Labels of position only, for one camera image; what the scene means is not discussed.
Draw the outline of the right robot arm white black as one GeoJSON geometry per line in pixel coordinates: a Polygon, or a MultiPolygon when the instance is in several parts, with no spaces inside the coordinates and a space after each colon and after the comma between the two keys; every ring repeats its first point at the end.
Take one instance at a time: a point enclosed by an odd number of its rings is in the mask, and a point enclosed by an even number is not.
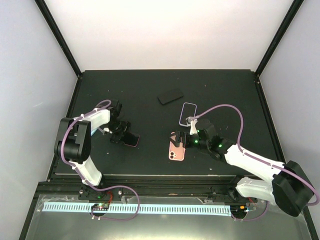
{"type": "Polygon", "coordinates": [[[219,136],[207,119],[194,119],[189,125],[188,132],[175,131],[170,134],[170,160],[183,161],[187,148],[197,148],[216,161],[241,168],[257,177],[243,176],[236,180],[227,189],[230,200],[265,200],[286,214],[297,217],[316,195],[315,188],[298,163],[271,160],[241,148],[237,143],[219,136]]]}

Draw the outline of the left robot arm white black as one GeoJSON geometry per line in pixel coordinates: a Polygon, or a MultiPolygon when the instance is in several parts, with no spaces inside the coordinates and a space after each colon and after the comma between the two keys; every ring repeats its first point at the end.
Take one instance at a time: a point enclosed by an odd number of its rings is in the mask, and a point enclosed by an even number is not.
{"type": "Polygon", "coordinates": [[[106,99],[93,110],[75,118],[60,120],[54,144],[54,154],[71,166],[80,176],[82,183],[90,186],[89,193],[97,200],[108,192],[103,174],[92,158],[92,135],[101,130],[110,134],[110,142],[136,147],[140,136],[130,131],[131,123],[119,119],[122,104],[118,100],[106,99]]]}

